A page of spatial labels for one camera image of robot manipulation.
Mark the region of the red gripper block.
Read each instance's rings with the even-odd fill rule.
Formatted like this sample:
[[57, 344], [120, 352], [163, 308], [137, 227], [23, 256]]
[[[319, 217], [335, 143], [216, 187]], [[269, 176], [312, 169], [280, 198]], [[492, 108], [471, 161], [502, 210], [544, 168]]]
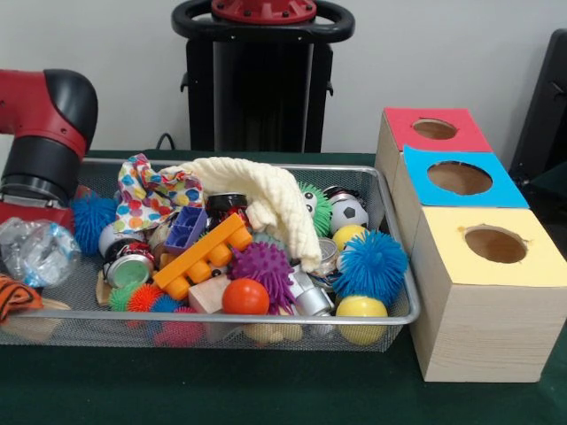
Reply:
[[27, 221], [52, 221], [74, 233], [74, 213], [58, 201], [29, 197], [1, 197], [1, 222], [12, 217]]

